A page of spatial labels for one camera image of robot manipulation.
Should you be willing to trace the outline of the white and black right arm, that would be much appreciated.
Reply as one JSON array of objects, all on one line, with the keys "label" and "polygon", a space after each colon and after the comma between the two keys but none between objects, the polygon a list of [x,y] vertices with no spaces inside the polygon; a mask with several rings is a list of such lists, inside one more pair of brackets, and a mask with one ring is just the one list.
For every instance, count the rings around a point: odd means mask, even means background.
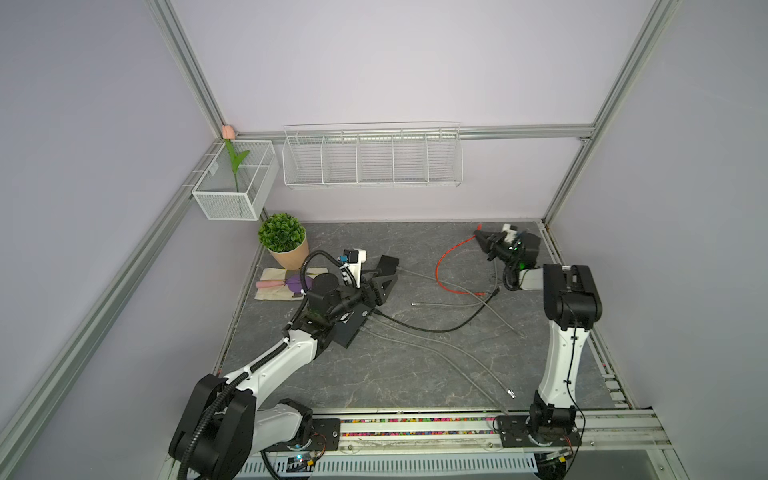
[{"label": "white and black right arm", "polygon": [[541,239],[526,231],[474,234],[490,261],[504,265],[502,283],[509,291],[540,290],[549,321],[549,343],[542,380],[534,393],[523,427],[526,441],[550,446],[580,444],[581,409],[576,383],[583,348],[603,313],[601,298],[587,265],[545,264],[538,268]]}]

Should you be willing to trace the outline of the black ribbed network switch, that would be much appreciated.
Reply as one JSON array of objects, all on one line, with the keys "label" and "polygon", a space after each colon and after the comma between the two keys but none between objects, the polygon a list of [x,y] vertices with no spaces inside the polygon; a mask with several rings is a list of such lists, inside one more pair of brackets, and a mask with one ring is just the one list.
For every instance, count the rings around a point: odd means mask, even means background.
[{"label": "black ribbed network switch", "polygon": [[400,260],[389,255],[382,255],[379,258],[376,270],[379,276],[392,276],[397,273]]}]

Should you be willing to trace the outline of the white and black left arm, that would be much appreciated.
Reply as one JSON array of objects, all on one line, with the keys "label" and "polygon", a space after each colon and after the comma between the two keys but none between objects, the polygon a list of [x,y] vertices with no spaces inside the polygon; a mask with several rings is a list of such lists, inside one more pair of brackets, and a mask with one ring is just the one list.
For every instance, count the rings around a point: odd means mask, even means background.
[{"label": "white and black left arm", "polygon": [[298,271],[301,302],[277,343],[239,369],[207,374],[196,383],[168,449],[178,463],[178,478],[195,472],[200,479],[232,479],[255,452],[312,443],[311,408],[290,399],[268,409],[262,404],[330,344],[348,347],[387,301],[398,259],[383,255],[372,269],[365,261],[362,249],[338,257],[310,252]]}]

